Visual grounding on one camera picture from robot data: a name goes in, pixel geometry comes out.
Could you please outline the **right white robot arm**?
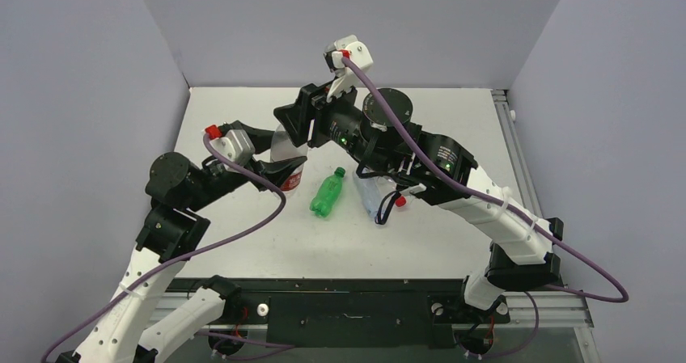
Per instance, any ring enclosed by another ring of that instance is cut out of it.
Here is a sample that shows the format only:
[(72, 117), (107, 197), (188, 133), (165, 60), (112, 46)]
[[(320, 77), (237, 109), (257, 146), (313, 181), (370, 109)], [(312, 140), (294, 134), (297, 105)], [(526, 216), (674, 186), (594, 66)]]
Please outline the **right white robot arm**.
[(553, 240), (561, 237), (560, 224), (526, 210), (456, 140), (413, 123), (404, 92), (381, 88), (358, 103), (354, 88), (334, 95), (331, 85), (310, 84), (273, 114), (295, 145), (334, 142), (365, 176), (388, 177), (399, 191), (457, 214), (490, 239), (485, 269), (469, 275), (456, 298), (463, 318), (480, 318), (506, 291), (559, 280)]

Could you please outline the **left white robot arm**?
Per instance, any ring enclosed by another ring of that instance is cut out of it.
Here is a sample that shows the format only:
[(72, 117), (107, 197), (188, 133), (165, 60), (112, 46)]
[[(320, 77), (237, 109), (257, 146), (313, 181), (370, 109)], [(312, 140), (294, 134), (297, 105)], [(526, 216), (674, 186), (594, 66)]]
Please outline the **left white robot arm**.
[(83, 323), (87, 337), (76, 349), (60, 353), (58, 361), (164, 362), (212, 321), (230, 323), (239, 317), (239, 286), (212, 276), (187, 303), (150, 322), (176, 275), (206, 251), (201, 239), (210, 221), (200, 211), (245, 184), (283, 197), (282, 185), (307, 157), (258, 160), (259, 153), (273, 147), (273, 132), (238, 121), (207, 127), (203, 142), (209, 156), (201, 165), (177, 152), (154, 160), (146, 185), (150, 212), (125, 274), (110, 302)]

